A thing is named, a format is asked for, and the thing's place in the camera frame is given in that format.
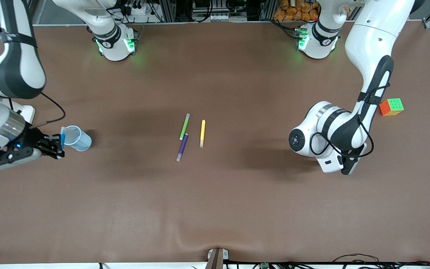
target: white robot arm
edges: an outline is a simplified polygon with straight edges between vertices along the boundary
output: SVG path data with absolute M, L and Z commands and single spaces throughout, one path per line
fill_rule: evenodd
M 5 98 L 34 98 L 46 84 L 25 0 L 0 0 L 0 27 L 0 170 L 41 155 L 64 157 L 59 135 L 41 133 L 2 103 Z
M 346 40 L 346 53 L 363 76 L 363 87 L 353 112 L 323 101 L 309 109 L 304 121 L 290 132 L 293 151 L 316 157 L 323 172 L 341 170 L 349 175 L 365 156 L 369 129 L 384 90 L 389 86 L 394 62 L 391 51 L 404 27 L 414 0 L 319 0 L 321 14 L 306 26 L 304 53 L 324 58 L 346 20 L 342 5 L 364 8 Z
M 106 9 L 116 0 L 53 0 L 83 20 L 96 37 L 100 52 L 111 61 L 120 61 L 135 54 L 137 32 L 124 24 L 116 24 Z

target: rubik's cube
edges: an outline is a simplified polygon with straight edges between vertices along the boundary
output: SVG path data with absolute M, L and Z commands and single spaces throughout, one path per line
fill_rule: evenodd
M 383 116 L 394 116 L 404 110 L 400 98 L 386 99 L 379 105 Z

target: translucent plastic cup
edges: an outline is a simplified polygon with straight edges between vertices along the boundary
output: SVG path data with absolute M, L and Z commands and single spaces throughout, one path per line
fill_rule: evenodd
M 91 146 L 92 138 L 78 126 L 67 126 L 65 128 L 64 144 L 77 151 L 85 151 Z

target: table surface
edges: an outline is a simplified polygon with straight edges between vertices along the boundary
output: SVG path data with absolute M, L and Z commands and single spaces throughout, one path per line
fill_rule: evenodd
M 147 26 L 110 62 L 84 27 L 36 28 L 45 92 L 94 139 L 86 152 L 0 171 L 0 263 L 330 261 L 349 253 L 430 260 L 430 30 L 408 22 L 354 174 L 324 174 L 288 134 L 323 99 L 352 109 L 362 78 L 344 50 L 295 51 L 271 24 Z M 43 97 L 35 121 L 59 116 Z M 190 138 L 175 161 L 186 113 Z M 206 119 L 205 148 L 199 148 Z

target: yellow marker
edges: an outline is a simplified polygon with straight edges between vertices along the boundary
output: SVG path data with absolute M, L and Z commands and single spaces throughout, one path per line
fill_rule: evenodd
M 200 130 L 200 148 L 203 148 L 204 141 L 205 141 L 205 120 L 202 120 L 202 129 Z

